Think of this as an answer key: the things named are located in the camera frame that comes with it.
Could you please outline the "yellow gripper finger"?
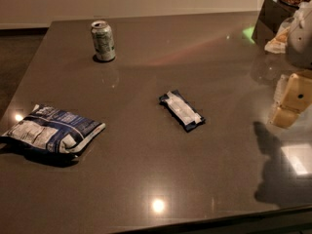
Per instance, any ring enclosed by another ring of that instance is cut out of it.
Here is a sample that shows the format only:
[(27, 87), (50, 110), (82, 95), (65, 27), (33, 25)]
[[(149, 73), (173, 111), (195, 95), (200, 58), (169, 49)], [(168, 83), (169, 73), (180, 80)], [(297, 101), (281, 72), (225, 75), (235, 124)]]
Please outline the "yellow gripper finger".
[(312, 78), (303, 73), (282, 75), (274, 100), (282, 108), (301, 113), (312, 104)]
[(297, 112), (274, 105), (269, 113), (268, 122), (276, 127), (287, 129), (294, 124), (298, 116)]

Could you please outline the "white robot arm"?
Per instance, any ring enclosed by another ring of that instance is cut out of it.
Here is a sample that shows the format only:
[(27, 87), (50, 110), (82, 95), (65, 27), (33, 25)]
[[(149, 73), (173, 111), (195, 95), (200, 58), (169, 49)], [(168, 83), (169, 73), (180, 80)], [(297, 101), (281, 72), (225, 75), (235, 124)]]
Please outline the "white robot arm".
[(298, 71), (282, 74), (277, 83), (269, 123), (287, 129), (312, 104), (312, 1), (303, 2), (292, 22), (264, 47), (272, 54), (285, 54)]

